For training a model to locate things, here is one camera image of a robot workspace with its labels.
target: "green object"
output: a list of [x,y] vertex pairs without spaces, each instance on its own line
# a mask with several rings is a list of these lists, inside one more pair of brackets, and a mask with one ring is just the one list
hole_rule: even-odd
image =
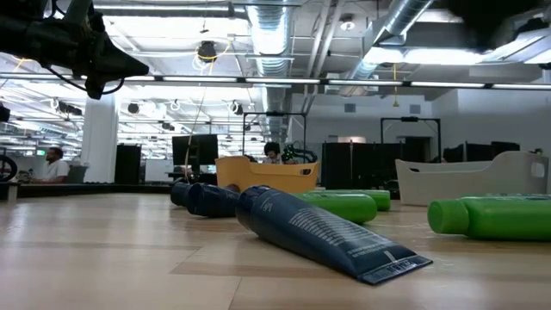
[[464,199],[487,199],[487,198],[496,198],[496,199],[521,199],[521,200],[551,200],[551,195],[549,194],[471,194],[464,195]]
[[364,194],[375,200],[378,211],[390,210],[390,192],[388,190],[377,189],[330,189],[313,190],[308,193],[333,193],[333,194]]
[[314,206],[358,224],[370,221],[377,215],[375,200],[362,193],[308,192],[294,195],[305,202],[310,202]]
[[551,201],[537,196],[434,201],[429,205],[428,220],[435,233],[474,239],[551,240]]

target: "blue tube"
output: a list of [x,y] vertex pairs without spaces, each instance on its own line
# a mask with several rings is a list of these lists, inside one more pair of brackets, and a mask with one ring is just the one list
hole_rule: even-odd
[[235,216],[239,193],[208,184],[193,184],[184,198],[188,212],[209,218]]
[[432,263],[362,226],[264,186],[241,194],[236,216],[258,237],[371,285]]
[[170,192],[170,201],[177,206],[187,207],[189,205],[189,189],[192,184],[176,183]]

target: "chair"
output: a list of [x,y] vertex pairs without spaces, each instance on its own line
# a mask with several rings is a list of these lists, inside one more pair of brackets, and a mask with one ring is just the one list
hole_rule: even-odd
[[218,186],[231,184],[245,190],[252,185],[267,185],[288,193],[303,193],[316,188],[319,163],[256,164],[245,156],[216,159]]
[[413,206],[470,194],[545,194],[548,187],[548,158],[529,152],[503,152],[487,162],[396,160],[396,171],[401,202]]
[[67,178],[65,179],[66,184],[80,184],[84,183],[84,176],[86,175],[87,166],[72,166],[69,169]]

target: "white shirt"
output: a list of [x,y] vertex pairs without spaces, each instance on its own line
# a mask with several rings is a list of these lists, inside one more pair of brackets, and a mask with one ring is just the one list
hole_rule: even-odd
[[42,179],[45,181],[52,181],[56,177],[67,177],[69,174],[69,165],[63,160],[56,160],[51,164],[46,162],[44,171],[45,173]]
[[272,159],[272,158],[265,158],[263,161],[262,161],[263,164],[283,164],[283,160],[282,160],[282,156],[281,155],[277,155],[277,158],[275,159]]

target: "yellow bin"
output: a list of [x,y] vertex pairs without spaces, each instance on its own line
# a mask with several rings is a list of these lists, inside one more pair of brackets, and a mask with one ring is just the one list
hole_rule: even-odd
[[252,185],[268,185],[287,193],[304,193],[316,188],[318,169],[319,163],[256,164],[244,156],[216,159],[218,186],[235,184],[241,191]]

